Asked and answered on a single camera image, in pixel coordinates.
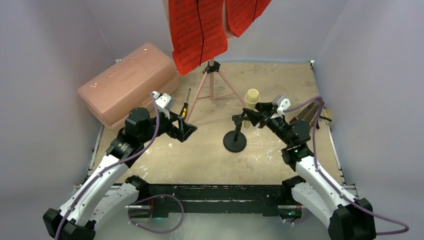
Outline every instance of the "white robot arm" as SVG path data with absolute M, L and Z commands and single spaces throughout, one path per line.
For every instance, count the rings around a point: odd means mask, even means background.
M 317 216 L 331 239 L 375 239 L 374 217 L 349 201 L 372 212 L 371 204 L 365 198 L 356 199 L 325 171 L 307 145 L 311 139 L 310 125 L 303 120 L 287 123 L 283 111 L 288 107 L 290 101 L 280 95 L 272 102 L 257 103 L 257 111 L 243 108 L 243 115 L 252 125 L 268 127 L 287 145 L 281 150 L 282 158 L 299 176 L 282 182 L 285 197 L 301 203 Z
M 144 149 L 144 143 L 150 141 L 157 131 L 157 136 L 164 133 L 171 138 L 184 142 L 197 127 L 185 123 L 182 116 L 170 111 L 174 99 L 168 94 L 156 91 L 152 94 L 159 115 L 150 118 L 145 108 L 134 108 L 118 136 L 111 142 L 99 166 L 85 181 L 81 188 L 59 209 L 50 208 L 43 216 L 49 235 L 59 239 L 93 239 L 95 230 L 127 205 L 139 199 L 143 180 L 122 184 L 118 190 L 104 197 L 111 186 L 137 160 Z

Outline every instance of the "white wall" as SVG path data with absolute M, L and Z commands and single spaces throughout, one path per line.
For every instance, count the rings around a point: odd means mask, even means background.
M 423 22 L 422 0 L 350 0 L 314 65 L 346 180 L 411 227 L 384 240 L 424 234 Z
M 86 0 L 115 58 L 146 42 L 171 56 L 160 0 Z M 314 60 L 347 0 L 273 0 L 219 60 L 301 62 Z
M 0 239 L 47 239 L 100 127 L 77 89 L 112 62 L 84 0 L 0 1 Z

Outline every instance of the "wooden tabletop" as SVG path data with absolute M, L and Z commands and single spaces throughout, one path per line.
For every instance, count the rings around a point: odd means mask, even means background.
M 171 94 L 175 99 L 172 111 L 179 113 L 191 88 L 189 104 L 202 79 L 199 67 L 180 78 L 179 89 Z M 249 89 L 257 89 L 260 102 L 270 102 L 285 95 L 291 106 L 297 106 L 318 95 L 314 74 L 308 63 L 221 63 L 221 72 L 244 97 Z M 218 74 L 214 74 L 215 96 L 230 94 L 231 90 Z M 209 80 L 200 96 L 209 95 Z M 281 149 L 286 145 L 268 128 L 242 128 L 247 138 L 246 148 L 239 153 L 227 151 L 224 135 L 234 130 L 232 115 L 242 113 L 242 104 L 235 95 L 197 101 L 189 123 L 198 127 L 183 143 L 166 134 L 156 138 L 152 146 L 134 163 L 117 183 L 131 175 L 139 175 L 149 183 L 175 184 L 281 184 L 297 174 L 284 163 Z M 301 110 L 286 113 L 288 120 Z M 100 138 L 94 167 L 97 167 L 119 128 L 105 128 Z M 339 183 L 341 182 L 333 146 L 326 127 L 316 132 L 318 161 Z M 312 150 L 312 141 L 308 143 Z

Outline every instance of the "black metal frame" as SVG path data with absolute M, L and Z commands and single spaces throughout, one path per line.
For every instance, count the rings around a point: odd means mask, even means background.
M 125 182 L 139 191 L 138 200 L 160 194 L 176 197 L 182 202 L 185 213 L 262 214 L 264 217 L 293 218 L 294 212 L 289 214 L 279 206 L 298 205 L 291 196 L 291 188 L 304 181 L 300 176 L 295 176 L 281 185 L 149 184 L 133 175 Z M 155 198 L 151 217 L 167 218 L 169 213 L 181 213 L 180 205 L 172 198 Z

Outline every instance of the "red sheet music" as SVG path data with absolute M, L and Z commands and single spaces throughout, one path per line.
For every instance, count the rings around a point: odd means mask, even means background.
M 224 0 L 169 0 L 173 60 L 181 75 L 225 52 Z
M 240 37 L 268 7 L 271 0 L 225 0 L 229 29 Z

